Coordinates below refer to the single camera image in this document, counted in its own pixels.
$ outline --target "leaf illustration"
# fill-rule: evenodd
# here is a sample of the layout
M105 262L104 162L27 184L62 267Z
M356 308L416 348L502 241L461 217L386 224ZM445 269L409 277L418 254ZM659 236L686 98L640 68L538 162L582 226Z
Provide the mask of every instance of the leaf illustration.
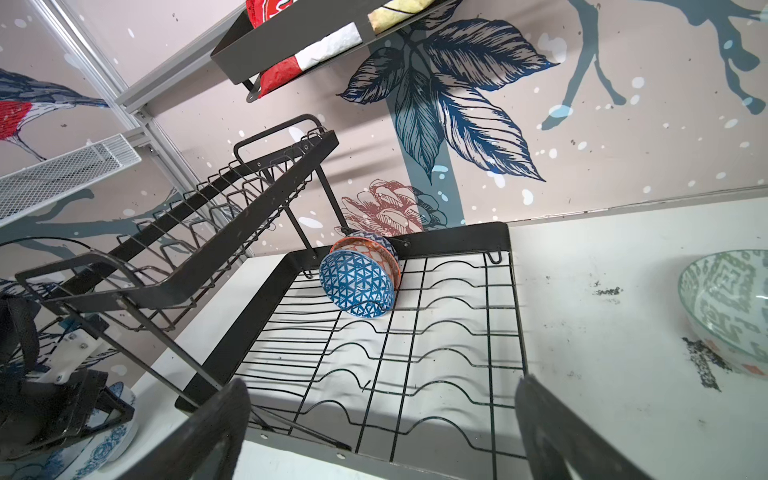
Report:
M339 96L358 104L382 100L400 83L404 71L402 50L382 47L360 65Z
M408 155L422 166L429 181L443 135L429 79L411 68L397 92L395 129Z
M451 0L450 2L443 3L421 19L413 22L411 28L414 30L432 30L439 27L453 16L453 12L456 11L456 7L461 2L462 0Z
M465 160L497 174L544 181L517 125L471 85L435 74L432 90L445 139Z
M459 20L431 35L425 48L437 70L483 90L498 90L554 65L503 20Z

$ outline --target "light blue spot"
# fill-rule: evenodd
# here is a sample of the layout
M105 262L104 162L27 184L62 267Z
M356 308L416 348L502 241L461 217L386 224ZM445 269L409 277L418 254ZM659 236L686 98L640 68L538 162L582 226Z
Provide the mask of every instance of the light blue spot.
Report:
M574 109L567 105L555 105L549 109L549 116L553 118L569 117L574 113Z

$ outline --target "red flower illustration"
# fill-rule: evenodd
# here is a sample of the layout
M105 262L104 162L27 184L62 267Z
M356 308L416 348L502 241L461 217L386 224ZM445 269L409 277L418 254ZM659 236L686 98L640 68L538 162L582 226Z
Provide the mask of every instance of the red flower illustration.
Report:
M394 180L374 180L367 191L357 194L357 201L349 197L341 201L351 228L385 237L445 228L447 223L432 195Z

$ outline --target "black stain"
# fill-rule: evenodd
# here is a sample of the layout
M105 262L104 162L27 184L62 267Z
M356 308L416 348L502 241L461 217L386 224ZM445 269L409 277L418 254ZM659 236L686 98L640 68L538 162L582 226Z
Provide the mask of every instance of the black stain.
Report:
M715 375L712 373L710 363L715 366L719 366L726 372L732 372L733 370L725 363L725 361L713 352L708 346L704 345L704 342L697 340L696 342L690 341L687 337L683 337L685 345L688 347L688 353L690 354L690 361L696 366L696 371L699 373L701 379L701 385L707 389L715 389L718 392L722 392L717 385Z
M607 290L598 290L594 294L595 295L618 295L621 292L622 292L622 289L617 286L616 288L609 288Z

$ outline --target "dish rack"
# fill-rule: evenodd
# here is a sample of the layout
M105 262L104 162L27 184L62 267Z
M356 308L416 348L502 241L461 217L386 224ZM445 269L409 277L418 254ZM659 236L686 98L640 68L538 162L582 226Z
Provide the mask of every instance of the dish rack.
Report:
M301 121L316 127L300 141L250 161L241 157L248 144ZM249 439L289 449L297 447L284 442L329 445L341 459L348 451L360 454L355 462L376 458L463 478L528 478L536 465L550 465L546 445L529 439L566 435L545 427L552 415L567 414L550 415L556 400L547 400L547 409L529 406L518 425L515 394L528 361L508 227L483 223L391 237L403 271L394 309L376 319L350 316L319 285L330 247L312 247L290 209L317 179L342 232L352 231L320 166L338 144L312 115L277 125L236 144L235 161L154 221L138 223L133 236L118 237L109 253L90 249L16 279L54 314L74 317L176 392L176 407L185 412L231 379L244 380ZM251 255L249 246L282 212L306 249L279 262L201 365L167 332ZM66 280L35 281L52 273ZM197 374L182 390L110 337L100 317L149 331ZM535 396L541 386L528 379L528 396ZM539 428L528 439L520 435ZM580 428L578 438L591 435Z

